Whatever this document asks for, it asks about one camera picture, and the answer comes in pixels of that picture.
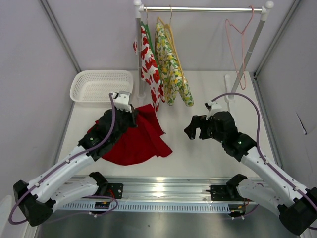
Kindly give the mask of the red skirt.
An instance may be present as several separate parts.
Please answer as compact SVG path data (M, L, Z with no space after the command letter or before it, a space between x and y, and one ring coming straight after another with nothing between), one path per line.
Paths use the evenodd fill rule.
M160 127L151 104L137 107L137 127L129 128L114 147L102 158L117 165L128 166L147 161L153 156L167 157L172 149L161 139Z

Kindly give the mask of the pink wire hanger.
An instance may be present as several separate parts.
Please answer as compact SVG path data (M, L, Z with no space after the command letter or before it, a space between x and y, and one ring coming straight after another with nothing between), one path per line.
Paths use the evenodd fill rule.
M244 50L244 36L245 36L245 32L248 29L251 21L253 20L254 17L254 7L252 5L249 6L249 8L251 9L251 17L249 19L249 21L247 22L247 24L244 26L244 28L242 30L239 30L233 23L230 22L230 20L227 18L225 20L224 26L225 26L225 32L226 32L226 37L227 37L227 42L229 45L229 49L230 49L230 54L232 57L232 61L233 61L233 65L234 65L234 69L236 72L236 75L238 77L238 85L240 86L241 90L245 90L247 87L247 82L246 82L246 75L245 75L245 69L246 69L246 64L244 63L244 56L245 56L245 50ZM232 27L240 36L241 36L241 56L242 56L242 75L239 76L239 71L237 68L237 63L235 61L235 56L234 56L234 50L232 48L232 44L231 44L231 39L230 39L230 30L229 28Z

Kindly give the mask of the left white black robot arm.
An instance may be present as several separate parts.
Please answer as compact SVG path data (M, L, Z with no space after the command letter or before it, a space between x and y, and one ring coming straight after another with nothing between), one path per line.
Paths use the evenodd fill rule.
M138 114L137 109L105 111L66 158L37 178L19 180L13 185L17 207L29 225L42 224L57 209L77 199L109 194L108 181L99 172L92 172L79 182L66 182L109 152L129 128L137 127Z

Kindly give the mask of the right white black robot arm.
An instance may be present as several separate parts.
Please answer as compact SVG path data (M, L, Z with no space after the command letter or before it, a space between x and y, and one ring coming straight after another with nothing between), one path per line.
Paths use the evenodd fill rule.
M232 200L240 197L256 202L279 217L283 226L295 235L310 229L317 220L317 189L307 188L273 163L261 151L255 140L241 133L230 112L193 116L184 129L189 139L196 137L218 141L226 154L255 172L267 186L251 182L240 175L240 181L227 186L226 194Z

